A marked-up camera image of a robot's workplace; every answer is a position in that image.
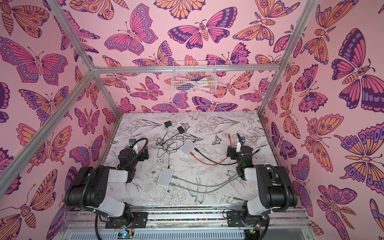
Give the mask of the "black adapter cable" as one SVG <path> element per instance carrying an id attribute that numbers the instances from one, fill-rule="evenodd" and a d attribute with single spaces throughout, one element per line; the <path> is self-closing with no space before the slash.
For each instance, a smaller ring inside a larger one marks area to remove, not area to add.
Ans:
<path id="1" fill-rule="evenodd" d="M 178 130 L 177 133 L 175 133 L 173 136 L 169 137 L 168 139 L 165 139 L 167 136 L 168 131 L 164 135 L 163 138 L 157 138 L 155 143 L 155 149 L 158 150 L 157 157 L 161 158 L 162 156 L 171 153 L 175 153 L 179 149 L 178 143 L 181 141 L 180 137 L 183 134 L 179 134 Z"/>

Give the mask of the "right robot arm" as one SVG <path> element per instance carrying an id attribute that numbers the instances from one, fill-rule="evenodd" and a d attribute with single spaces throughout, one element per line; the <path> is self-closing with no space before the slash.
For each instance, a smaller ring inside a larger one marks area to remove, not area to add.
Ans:
<path id="1" fill-rule="evenodd" d="M 266 221 L 269 214 L 297 206 L 298 195 L 284 167 L 254 165 L 251 162 L 253 148 L 248 146 L 229 146 L 227 156 L 237 161 L 238 178 L 255 182 L 258 187 L 258 196 L 245 201 L 241 210 L 223 210 L 223 217 L 227 219 L 229 227 L 259 228 L 260 222 Z"/>

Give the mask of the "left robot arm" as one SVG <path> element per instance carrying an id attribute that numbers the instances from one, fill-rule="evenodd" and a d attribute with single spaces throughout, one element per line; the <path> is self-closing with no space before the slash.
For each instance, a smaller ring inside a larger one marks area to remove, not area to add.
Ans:
<path id="1" fill-rule="evenodd" d="M 149 158 L 148 147 L 136 152 L 134 148 L 120 151 L 118 160 L 122 169 L 108 166 L 82 167 L 71 183 L 64 197 L 68 207 L 105 217 L 106 229 L 144 229 L 147 225 L 147 212 L 134 213 L 129 204 L 118 201 L 107 193 L 108 184 L 131 183 L 138 162 Z"/>

